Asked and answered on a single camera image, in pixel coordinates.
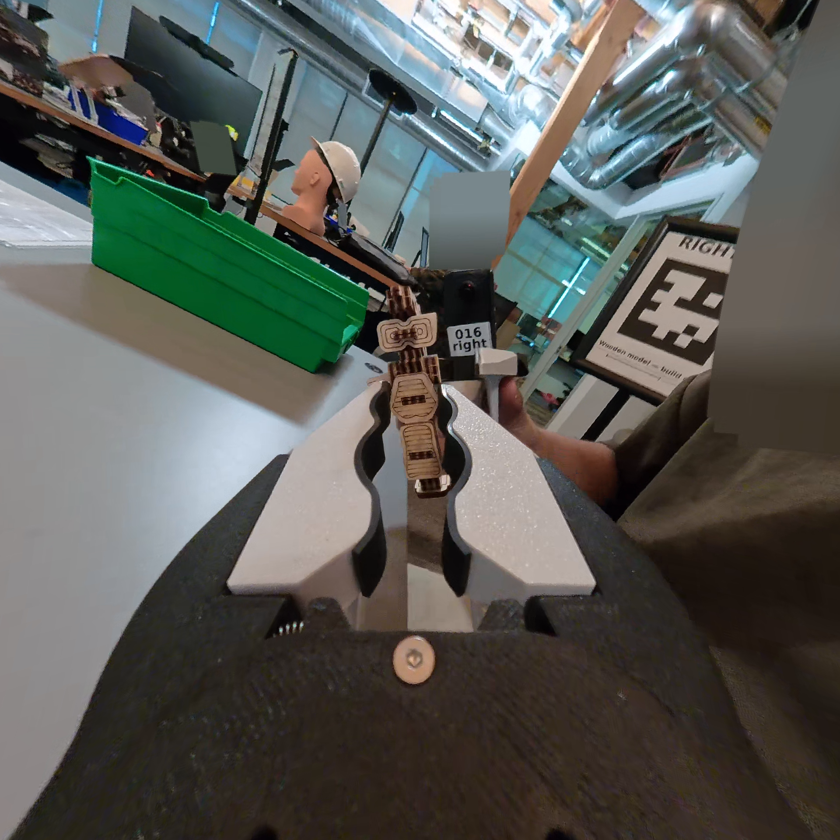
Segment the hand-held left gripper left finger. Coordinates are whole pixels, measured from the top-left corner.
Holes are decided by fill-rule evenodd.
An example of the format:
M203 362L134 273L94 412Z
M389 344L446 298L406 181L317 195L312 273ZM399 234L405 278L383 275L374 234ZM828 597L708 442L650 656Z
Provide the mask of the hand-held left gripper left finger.
M288 595L300 608L332 599L359 625L386 564L374 478L388 403L384 384L369 385L289 454L227 579L232 594Z

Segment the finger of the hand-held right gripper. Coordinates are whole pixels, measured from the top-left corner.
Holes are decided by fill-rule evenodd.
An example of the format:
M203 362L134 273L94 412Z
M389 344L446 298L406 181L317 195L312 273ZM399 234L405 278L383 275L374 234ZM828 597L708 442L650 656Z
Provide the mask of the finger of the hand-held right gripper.
M483 349L476 354L473 402L497 422L518 422L523 415L519 357L509 350Z

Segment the wooden model assembly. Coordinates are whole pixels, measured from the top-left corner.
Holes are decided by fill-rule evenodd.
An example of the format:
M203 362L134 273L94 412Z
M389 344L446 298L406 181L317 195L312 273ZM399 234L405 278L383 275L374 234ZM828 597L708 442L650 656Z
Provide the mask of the wooden model assembly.
M393 286L385 295L388 318L376 327L374 354L388 356L381 375L390 386L390 411L402 441L406 476L422 499L448 494L452 479L445 470L445 436L438 408L442 377L438 356L438 316L423 312L414 291Z

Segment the person's right forearm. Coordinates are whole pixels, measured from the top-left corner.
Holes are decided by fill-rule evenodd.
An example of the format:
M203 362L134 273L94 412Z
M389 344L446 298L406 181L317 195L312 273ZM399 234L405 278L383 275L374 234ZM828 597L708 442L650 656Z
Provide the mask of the person's right forearm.
M587 494L611 518L616 517L617 501L620 496L621 477L613 446L593 442Z

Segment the grey desk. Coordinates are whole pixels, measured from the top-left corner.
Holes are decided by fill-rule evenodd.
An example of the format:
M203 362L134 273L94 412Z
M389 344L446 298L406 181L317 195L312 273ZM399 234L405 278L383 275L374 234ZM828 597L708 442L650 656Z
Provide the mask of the grey desk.
M2 165L17 186L90 212ZM318 374L95 267L1 257L1 834L35 803L116 643L188 540L375 372Z

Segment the person's right hand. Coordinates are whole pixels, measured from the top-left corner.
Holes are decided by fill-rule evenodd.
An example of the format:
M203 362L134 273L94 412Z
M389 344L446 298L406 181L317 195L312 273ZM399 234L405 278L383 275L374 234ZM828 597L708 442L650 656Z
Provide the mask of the person's right hand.
M585 494L597 499L602 467L599 448L538 426L528 415L513 376L502 378L498 395L500 425L536 456L549 461Z

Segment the black disc-topped pole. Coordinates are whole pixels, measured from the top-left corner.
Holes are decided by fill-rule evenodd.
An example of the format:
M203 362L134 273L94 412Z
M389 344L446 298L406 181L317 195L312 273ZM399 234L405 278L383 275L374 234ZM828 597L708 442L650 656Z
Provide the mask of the black disc-topped pole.
M417 105L410 92L383 70L372 69L369 92L382 100L365 148L362 172L369 219L384 234L402 204L424 147L395 119L413 116Z

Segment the silver air ducts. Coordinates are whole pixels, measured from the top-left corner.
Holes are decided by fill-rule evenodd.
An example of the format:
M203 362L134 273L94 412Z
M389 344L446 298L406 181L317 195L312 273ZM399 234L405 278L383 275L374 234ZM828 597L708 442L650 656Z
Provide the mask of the silver air ducts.
M585 190L656 182L668 149L759 159L787 85L797 25L768 35L758 2L636 2L642 17L573 129L560 164ZM543 130L613 2L234 2L358 88L389 71L418 133L468 169Z

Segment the green plastic bin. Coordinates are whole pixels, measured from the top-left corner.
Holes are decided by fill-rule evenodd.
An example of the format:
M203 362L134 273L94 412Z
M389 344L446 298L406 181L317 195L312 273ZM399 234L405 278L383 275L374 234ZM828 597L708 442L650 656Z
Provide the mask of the green plastic bin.
M311 373L358 338L363 287L204 197L88 161L94 266Z

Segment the black tripod stand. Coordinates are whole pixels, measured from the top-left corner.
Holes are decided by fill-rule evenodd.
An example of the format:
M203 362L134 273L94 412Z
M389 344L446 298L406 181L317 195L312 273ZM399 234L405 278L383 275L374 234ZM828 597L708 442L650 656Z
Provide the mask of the black tripod stand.
M269 80L269 89L266 93L266 103L262 116L263 118L271 117L271 121L267 135L263 130L257 134L252 162L259 163L259 174L254 195L248 200L245 214L245 221L254 227L257 225L268 191L282 137L288 127L284 123L284 116L298 58L299 54L294 48L280 50Z

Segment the black monitor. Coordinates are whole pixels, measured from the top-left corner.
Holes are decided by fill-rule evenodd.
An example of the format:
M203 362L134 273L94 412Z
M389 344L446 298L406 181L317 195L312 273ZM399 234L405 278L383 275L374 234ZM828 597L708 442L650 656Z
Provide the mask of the black monitor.
M263 92L206 57L137 7L132 7L124 58L142 69L140 84L160 110L182 122L210 122L237 132L245 155Z

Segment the small blue bin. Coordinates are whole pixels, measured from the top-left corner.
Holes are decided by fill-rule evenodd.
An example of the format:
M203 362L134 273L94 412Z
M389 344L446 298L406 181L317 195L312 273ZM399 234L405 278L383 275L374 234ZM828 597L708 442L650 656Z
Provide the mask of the small blue bin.
M138 117L118 104L96 99L87 89L70 87L67 99L76 115L123 140L142 145L149 137L149 131Z

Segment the printed paper sheet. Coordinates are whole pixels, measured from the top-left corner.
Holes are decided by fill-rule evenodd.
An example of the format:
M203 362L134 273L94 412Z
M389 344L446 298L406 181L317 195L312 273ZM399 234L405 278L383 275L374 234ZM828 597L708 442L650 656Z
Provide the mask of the printed paper sheet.
M75 248L92 243L92 225L66 210L1 182L1 246Z

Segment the cardboard box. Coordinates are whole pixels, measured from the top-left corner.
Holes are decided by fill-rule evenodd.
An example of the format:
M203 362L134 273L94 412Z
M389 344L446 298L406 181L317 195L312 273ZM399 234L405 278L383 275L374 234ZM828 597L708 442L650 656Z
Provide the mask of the cardboard box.
M150 81L164 79L158 71L119 56L103 54L66 60L58 64L58 71L68 81L79 82L90 89L124 88L133 82L146 86Z

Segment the wooden post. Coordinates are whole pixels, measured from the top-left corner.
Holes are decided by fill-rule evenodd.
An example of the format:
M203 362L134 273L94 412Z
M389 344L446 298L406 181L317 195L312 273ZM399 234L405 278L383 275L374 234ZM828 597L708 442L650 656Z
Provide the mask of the wooden post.
M506 245L513 240L593 98L605 85L627 41L645 15L634 1L615 1L609 6L602 26L593 34L572 79L512 184Z

